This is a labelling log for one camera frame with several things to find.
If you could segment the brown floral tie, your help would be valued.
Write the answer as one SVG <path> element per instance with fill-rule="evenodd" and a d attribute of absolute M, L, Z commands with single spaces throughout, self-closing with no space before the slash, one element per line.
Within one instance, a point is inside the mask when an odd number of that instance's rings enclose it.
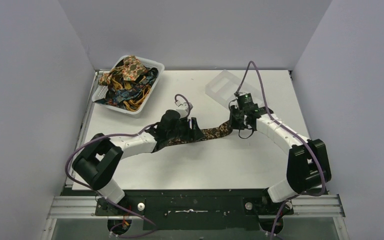
<path fill-rule="evenodd" d="M 189 143 L 220 139 L 230 135 L 233 132 L 233 129 L 229 126 L 229 122 L 225 121 L 218 127 L 205 128 L 205 129 L 202 129 L 201 132 L 203 133 L 204 137 L 198 140 L 181 139 L 178 137 L 178 138 L 169 140 L 167 143 L 164 143 L 163 146 L 169 147 L 169 146 L 176 146 L 176 145 L 183 145 L 183 144 L 189 144 Z"/>

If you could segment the clear compartment tray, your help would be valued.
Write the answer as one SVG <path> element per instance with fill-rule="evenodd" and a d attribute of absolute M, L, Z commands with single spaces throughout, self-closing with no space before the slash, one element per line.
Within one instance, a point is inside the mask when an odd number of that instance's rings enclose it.
<path fill-rule="evenodd" d="M 223 70 L 205 86 L 205 93 L 218 104 L 229 109 L 229 103 L 235 99 L 234 93 L 237 91 L 241 81 L 241 78 L 230 71 Z M 264 106 L 259 84 L 254 86 L 244 82 L 239 92 L 251 94 L 254 103 L 260 107 Z"/>

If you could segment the white plastic basket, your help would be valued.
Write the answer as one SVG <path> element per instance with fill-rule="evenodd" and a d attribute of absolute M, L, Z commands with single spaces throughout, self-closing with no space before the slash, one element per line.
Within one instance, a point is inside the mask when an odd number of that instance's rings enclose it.
<path fill-rule="evenodd" d="M 113 68 L 125 57 L 127 57 L 128 55 L 125 55 L 125 56 L 122 56 L 118 62 L 113 66 Z M 146 97 L 146 99 L 144 100 L 144 102 L 142 103 L 142 105 L 139 107 L 139 109 L 137 111 L 128 111 L 126 109 L 123 109 L 123 108 L 118 108 L 118 107 L 115 107 L 115 106 L 112 106 L 112 105 L 107 105 L 107 104 L 104 104 L 104 98 L 106 96 L 106 93 L 108 91 L 108 88 L 107 86 L 103 86 L 103 85 L 99 85 L 99 79 L 102 77 L 103 74 L 105 73 L 108 73 L 109 71 L 104 71 L 100 78 L 97 80 L 97 88 L 95 90 L 95 92 L 92 94 L 92 97 L 91 97 L 91 101 L 95 104 L 98 104 L 104 108 L 107 108 L 107 109 L 110 109 L 110 110 L 113 110 L 113 111 L 116 111 L 116 112 L 119 112 L 119 113 L 122 113 L 122 114 L 126 114 L 126 115 L 130 115 L 131 117 L 135 117 L 137 118 L 141 112 L 143 111 L 144 107 L 145 107 L 145 104 L 146 102 L 148 101 L 148 99 L 150 98 L 150 95 L 151 93 L 153 92 L 153 90 L 156 88 L 156 85 L 160 79 L 160 74 L 163 73 L 163 71 L 165 70 L 165 66 L 162 64 L 162 63 L 159 63 L 159 62 L 156 62 L 154 60 L 150 60 L 150 59 L 146 59 L 146 58 L 143 58 L 143 57 L 138 57 L 137 58 L 141 61 L 141 63 L 147 67 L 147 68 L 156 68 L 158 71 L 159 71 L 159 75 L 158 77 L 156 78 L 156 81 L 155 83 L 153 84 L 153 86 L 151 87 L 151 90 L 150 90 L 150 93 L 149 95 Z"/>

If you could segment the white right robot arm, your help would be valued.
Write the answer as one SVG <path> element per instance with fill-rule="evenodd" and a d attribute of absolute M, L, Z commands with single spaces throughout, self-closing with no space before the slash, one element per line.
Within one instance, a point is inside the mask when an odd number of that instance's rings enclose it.
<path fill-rule="evenodd" d="M 280 203 L 315 187 L 325 187 L 332 173 L 325 143 L 298 134 L 268 107 L 258 106 L 250 93 L 235 93 L 229 106 L 229 126 L 259 132 L 287 155 L 286 175 L 267 190 L 273 203 Z"/>

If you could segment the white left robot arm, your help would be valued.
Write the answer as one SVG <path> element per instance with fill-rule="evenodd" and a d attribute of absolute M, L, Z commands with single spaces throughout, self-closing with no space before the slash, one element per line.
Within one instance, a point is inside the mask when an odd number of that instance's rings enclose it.
<path fill-rule="evenodd" d="M 178 111 L 169 109 L 159 122 L 137 134 L 96 134 L 79 148 L 71 166 L 88 188 L 109 200 L 110 211 L 121 215 L 126 212 L 128 201 L 113 175 L 122 159 L 158 152 L 172 140 L 196 142 L 204 136 L 196 118 L 182 117 Z"/>

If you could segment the yellow striped tie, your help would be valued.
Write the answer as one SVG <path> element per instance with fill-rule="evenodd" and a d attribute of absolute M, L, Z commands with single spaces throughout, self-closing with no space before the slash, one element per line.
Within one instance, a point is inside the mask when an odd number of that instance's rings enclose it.
<path fill-rule="evenodd" d="M 136 112 L 149 95 L 154 82 L 153 79 L 145 78 L 139 83 L 134 82 L 131 85 L 125 83 L 125 88 L 119 90 L 108 86 L 105 103 L 116 108 Z"/>

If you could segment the dark blue patterned tie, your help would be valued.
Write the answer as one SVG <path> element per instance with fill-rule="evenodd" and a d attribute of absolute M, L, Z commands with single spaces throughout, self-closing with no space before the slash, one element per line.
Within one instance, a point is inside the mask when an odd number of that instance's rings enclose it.
<path fill-rule="evenodd" d="M 125 80 L 121 68 L 111 70 L 100 79 L 102 86 L 107 86 L 104 104 L 118 108 L 136 111 L 150 94 L 159 71 L 157 68 L 147 68 L 145 73 L 138 76 L 135 81 Z"/>

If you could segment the orange paisley tie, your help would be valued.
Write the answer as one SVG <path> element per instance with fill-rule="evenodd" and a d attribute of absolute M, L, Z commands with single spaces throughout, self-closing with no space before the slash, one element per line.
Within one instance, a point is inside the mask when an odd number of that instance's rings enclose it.
<path fill-rule="evenodd" d="M 116 90 L 124 89 L 125 83 L 130 86 L 138 79 L 141 80 L 142 75 L 146 74 L 149 70 L 136 56 L 128 55 L 109 72 L 104 73 L 98 80 L 98 84 L 113 87 Z"/>

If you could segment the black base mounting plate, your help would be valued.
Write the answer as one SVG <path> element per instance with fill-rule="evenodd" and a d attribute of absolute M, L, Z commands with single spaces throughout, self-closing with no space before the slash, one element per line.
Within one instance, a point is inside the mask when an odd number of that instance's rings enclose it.
<path fill-rule="evenodd" d="M 269 231 L 276 214 L 294 213 L 292 204 L 274 203 L 265 189 L 126 190 L 118 208 L 103 197 L 95 214 L 109 217 L 108 226 L 131 224 L 141 215 L 142 229 Z"/>

